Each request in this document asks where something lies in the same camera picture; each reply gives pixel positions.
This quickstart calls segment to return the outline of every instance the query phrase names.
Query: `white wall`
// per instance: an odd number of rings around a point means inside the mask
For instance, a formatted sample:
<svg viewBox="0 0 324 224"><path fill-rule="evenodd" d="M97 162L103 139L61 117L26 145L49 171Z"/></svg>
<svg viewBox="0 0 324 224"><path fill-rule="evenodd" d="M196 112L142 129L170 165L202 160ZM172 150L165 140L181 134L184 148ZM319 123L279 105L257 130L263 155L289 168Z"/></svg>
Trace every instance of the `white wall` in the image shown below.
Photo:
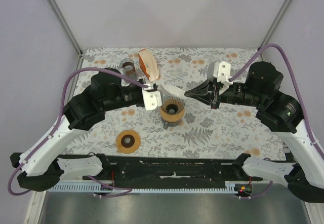
<svg viewBox="0 0 324 224"><path fill-rule="evenodd" d="M293 0L271 43L282 46L296 75L315 136L324 146L324 0ZM283 72L281 90L296 95L280 54L271 48L263 54Z"/></svg>
<svg viewBox="0 0 324 224"><path fill-rule="evenodd" d="M21 224L30 195L7 192L9 156L54 122L77 55L46 0L0 0L0 16L0 223Z"/></svg>
<svg viewBox="0 0 324 224"><path fill-rule="evenodd" d="M284 0L56 0L82 47L259 47Z"/></svg>

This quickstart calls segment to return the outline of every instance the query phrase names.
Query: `patterned table surface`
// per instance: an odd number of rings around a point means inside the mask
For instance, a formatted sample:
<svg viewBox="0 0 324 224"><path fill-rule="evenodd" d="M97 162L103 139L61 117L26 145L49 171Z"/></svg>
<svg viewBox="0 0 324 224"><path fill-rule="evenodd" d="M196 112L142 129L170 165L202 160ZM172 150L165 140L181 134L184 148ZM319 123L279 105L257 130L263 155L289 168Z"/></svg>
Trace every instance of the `patterned table surface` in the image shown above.
<svg viewBox="0 0 324 224"><path fill-rule="evenodd" d="M82 67L117 68L124 58L132 58L139 77L138 51L141 48L90 48L84 53ZM227 61L236 73L256 52L256 49L224 48L150 48L158 62L159 85L173 84L183 90L196 87L207 76L208 64ZM96 72L80 74L74 95L90 84ZM243 82L247 72L237 81ZM104 153L115 156L188 157L235 159L241 153L260 158L285 160L280 139L263 126L254 115L256 110L246 106L221 104L218 110L191 98L185 99L182 123L164 130L158 109L145 111L135 106L106 113L106 120L95 125L83 137L71 143L65 154ZM137 151L125 155L117 152L116 137L126 129L139 133L141 144Z"/></svg>

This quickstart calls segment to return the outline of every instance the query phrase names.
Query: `white bracket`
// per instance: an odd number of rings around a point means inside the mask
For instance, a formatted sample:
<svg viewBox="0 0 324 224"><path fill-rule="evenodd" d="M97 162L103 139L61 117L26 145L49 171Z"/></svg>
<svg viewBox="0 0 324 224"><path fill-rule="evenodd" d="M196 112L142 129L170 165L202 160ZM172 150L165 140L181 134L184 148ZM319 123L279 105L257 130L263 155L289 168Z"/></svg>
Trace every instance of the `white bracket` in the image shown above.
<svg viewBox="0 0 324 224"><path fill-rule="evenodd" d="M154 89L154 84L145 84L148 88L142 88L143 100L145 110L154 110L159 106L162 106L162 98L160 91L148 91Z"/></svg>
<svg viewBox="0 0 324 224"><path fill-rule="evenodd" d="M294 169L293 165L295 163L276 163L250 156L244 161L242 169L248 176L261 177L287 187L285 175Z"/></svg>
<svg viewBox="0 0 324 224"><path fill-rule="evenodd" d="M233 82L229 79L232 77L231 74L231 64L225 61L213 62L208 65L207 77L209 80L217 78L217 82L223 84L222 89L220 89L219 94L224 93Z"/></svg>

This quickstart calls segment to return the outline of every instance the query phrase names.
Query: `purple cable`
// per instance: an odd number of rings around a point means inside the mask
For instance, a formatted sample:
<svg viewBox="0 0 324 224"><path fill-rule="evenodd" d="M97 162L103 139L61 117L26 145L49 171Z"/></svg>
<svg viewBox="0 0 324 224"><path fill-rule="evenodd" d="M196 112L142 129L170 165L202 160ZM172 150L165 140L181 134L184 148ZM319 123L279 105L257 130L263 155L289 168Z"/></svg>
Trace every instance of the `purple cable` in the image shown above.
<svg viewBox="0 0 324 224"><path fill-rule="evenodd" d="M49 136L52 136L54 134L54 132L57 130L57 128L60 126L60 123L61 123L61 119L62 119L62 116L63 116L63 108L64 108L64 100L65 100L65 94L66 94L66 91L67 91L67 87L69 85L69 82L72 80L72 78L74 76L76 76L77 74L81 73L81 72L84 72L84 71L97 71L97 72L102 72L102 73L108 73L112 76L116 76L116 77L119 77L127 82L130 82L132 83L133 85L136 85L138 87L142 87L142 88L147 88L147 85L144 85L144 84L141 84L139 83L138 81L135 81L135 80L132 80L130 79L129 77L123 75L123 74L120 74L120 73L117 73L117 72L114 72L114 71L111 71L111 70L108 70L108 69L104 69L104 68L91 68L91 67L88 67L88 68L81 68L81 69L78 69L76 71L74 71L72 74L69 75L69 77L66 79L65 81L65 84L63 86L63 91L62 91L62 97L61 97L61 105L60 105L60 111L59 111L59 116L57 118L57 122L54 126L54 128L52 129L52 131L49 133ZM12 191L11 189L11 184L12 184L12 181L14 180L14 177L16 176L16 174L18 173L18 171L25 165L24 162L28 162L28 160L32 157L32 155L34 155L34 153L39 149L41 148L45 143L46 141L48 140L49 138L48 137L45 137L27 156L26 158L24 159L24 161L14 170L14 172L11 174L10 178L9 178L9 181L8 181L8 186L7 186L7 189L8 189L8 192L9 194L13 195L13 196L20 196L20 195L24 195L24 194L27 194L28 192L30 192L30 190L26 190L24 192L21 192L21 193L15 193Z"/></svg>
<svg viewBox="0 0 324 224"><path fill-rule="evenodd" d="M307 115L307 112L306 112L306 108L305 108L305 105L304 105L302 96L301 96L301 94L299 92L299 89L298 89L298 85L297 85L297 82L296 82L296 78L295 78L293 69L292 69L292 67L291 67L291 65L290 65L290 63L288 61L288 58L287 58L285 52L283 51L283 49L279 45L274 44L274 43L271 43L271 44L267 44L267 45L263 46L262 48L260 48L260 50L255 55L253 55L253 57L232 78L230 78L229 81L232 82L232 81L236 80L237 77L239 77L253 63L253 61L258 56L260 56L261 53L263 53L264 50L266 50L268 48L271 48L271 47L278 49L278 51L282 55L283 60L286 63L286 66L288 68L290 77L291 77L291 79L293 81L293 85L294 85L294 88L295 88L295 92L296 92L297 98L298 98L299 103L300 103L300 107L301 107L302 112L303 112L303 115L304 115L304 120L305 120L305 125L306 125L307 133L308 133L309 138L312 141L314 147L316 148L316 150L318 151L318 153L320 154L320 156L324 160L324 152L321 150L321 148L319 147L319 145L315 142L314 135L312 133L312 130L310 129L308 115Z"/></svg>
<svg viewBox="0 0 324 224"><path fill-rule="evenodd" d="M90 178L91 180L93 180L94 182L97 182L98 184L100 184L106 188L112 189L112 190L127 190L126 192L122 192L122 193L115 194L115 195L106 195L106 196L102 195L101 196L102 198L112 198L112 197L123 196L123 195L130 193L133 190L133 189L129 189L129 188L119 188L119 187L115 187L115 186L110 186L110 185L104 184L103 182L95 179L92 176L87 176L87 177Z"/></svg>
<svg viewBox="0 0 324 224"><path fill-rule="evenodd" d="M263 160L271 162L271 159L268 158L268 157L263 158ZM241 197L241 199L249 200L249 199L253 199L255 197L259 197L262 194L265 194L266 192L268 192L269 189L271 188L272 184L273 184L273 181L270 181L269 185L267 186L267 188L264 191L262 191L262 192L260 192L260 193L258 193L256 195L252 195L252 196L248 196L248 197Z"/></svg>

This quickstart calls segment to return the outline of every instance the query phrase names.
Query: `purple cord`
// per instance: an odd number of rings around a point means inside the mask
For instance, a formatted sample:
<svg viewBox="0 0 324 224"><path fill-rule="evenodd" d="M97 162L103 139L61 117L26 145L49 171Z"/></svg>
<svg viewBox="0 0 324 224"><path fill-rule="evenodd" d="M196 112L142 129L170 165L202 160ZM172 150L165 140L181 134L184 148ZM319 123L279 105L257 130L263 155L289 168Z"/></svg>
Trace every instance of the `purple cord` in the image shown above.
<svg viewBox="0 0 324 224"><path fill-rule="evenodd" d="M271 159L268 158L268 157L263 158L263 160L271 162ZM258 193L256 195L252 195L252 196L248 196L248 197L241 197L241 199L249 200L249 199L253 199L255 197L261 196L262 194L265 194L266 192L269 191L269 189L271 188L272 184L273 184L273 181L270 181L269 185L267 186L267 188L264 191L262 191L262 192L260 192L260 193Z"/></svg>
<svg viewBox="0 0 324 224"><path fill-rule="evenodd" d="M88 67L88 68L81 68L81 69L78 69L76 71L74 71L72 74L69 75L69 77L66 79L65 81L65 84L64 84L64 87L63 87L63 91L62 91L62 97L61 97L61 105L60 105L60 111L59 111L59 116L57 118L57 122L54 126L54 128L52 129L52 131L49 133L49 136L52 136L54 134L54 132L57 130L57 128L60 126L60 123L61 123L61 119L62 119L62 116L63 116L63 108L64 108L64 100L65 100L65 94L66 94L66 91L67 91L67 87L69 85L69 82L72 80L72 78L74 76L76 76L77 74L81 73L81 72L84 72L84 71L98 71L98 72L102 72L102 73L108 73L112 76L116 76L116 77L119 77L127 82L130 82L132 83L133 85L136 85L138 87L142 87L142 88L147 88L147 85L144 85L144 84L141 84L139 83L138 81L135 81L135 80L132 80L130 79L129 77L123 75L123 74L120 74L120 73L117 73L117 72L114 72L114 71L111 71L111 70L108 70L108 69L104 69L104 68L91 68L91 67ZM41 148L45 143L46 141L48 140L49 138L48 137L45 137L27 156L26 158L24 159L23 162L25 161L28 161L32 155L34 155L34 153L39 149ZM8 186L7 186L7 189L8 189L8 192L9 194L13 195L13 196L20 196L20 195L24 195L24 194L27 194L28 192L30 192L30 190L26 190L24 192L21 192L21 193L15 193L12 191L11 189L11 184L12 184L12 181L14 180L14 177L16 176L16 174L18 173L18 171L25 165L24 163L21 163L15 170L14 172L11 174L10 178L9 178L9 181L8 181Z"/></svg>
<svg viewBox="0 0 324 224"><path fill-rule="evenodd" d="M314 147L316 148L316 150L318 151L318 153L320 154L320 156L323 158L324 160L324 152L321 150L321 148L319 147L319 145L316 143L316 140L314 138L314 135L312 133L312 130L310 129L310 124L309 124L309 119L308 119L308 115L307 115L307 112L306 112L306 108L305 108L305 105L304 105L304 102L303 102L303 99L302 99L302 96L299 92L299 89L298 89L298 85L297 85L297 82L296 82L296 78L295 78L295 75L294 75L294 72L293 72L293 69L288 61L288 58L285 54L285 52L283 51L283 49L277 45L277 44L274 44L274 43L271 43L271 44L267 44L265 46L263 46L262 48L260 48L260 50L255 54L253 55L253 57L232 77L229 79L229 81L234 81L237 79L237 77L239 77L252 63L253 61L261 54L263 53L264 50L268 49L268 48L271 48L271 47L274 47L274 48L277 48L278 51L280 52L280 54L282 55L283 57L283 60L285 61L286 63L286 66L288 68L288 71L289 71L289 74L290 74L290 77L292 78L292 81L293 81L293 85L294 85L294 88L295 88L295 92L296 92L296 95L297 95L297 98L299 100L299 103L300 103L300 107L302 109L302 112L303 112L303 115L304 115L304 120L305 120L305 125L306 125L306 130L307 130L307 133L309 135L309 138L310 140L312 141Z"/></svg>
<svg viewBox="0 0 324 224"><path fill-rule="evenodd" d="M252 195L252 196L248 196L248 197L241 197L241 199L249 200L249 199L253 199L253 198L259 197L259 196L261 196L262 194L265 194L266 192L268 192L269 189L271 188L272 184L273 184L273 181L270 181L268 187L267 187L264 191L262 191L262 192L260 192L260 193L258 193L258 194L256 194L256 195Z"/></svg>
<svg viewBox="0 0 324 224"><path fill-rule="evenodd" d="M112 198L112 197L118 197L118 196L123 196L123 195L126 195L128 193L130 193L133 189L129 189L129 188L119 188L119 187L114 187L114 186L109 186L107 184L104 184L103 182L95 179L94 177L92 176L87 176L88 178L90 178L91 180L93 180L94 182L97 182L99 183L100 185L106 187L106 188L109 188L109 189L112 189L112 190L127 190L126 192L123 192L123 193L119 193L119 194L115 194L115 195L102 195L101 197L102 198Z"/></svg>

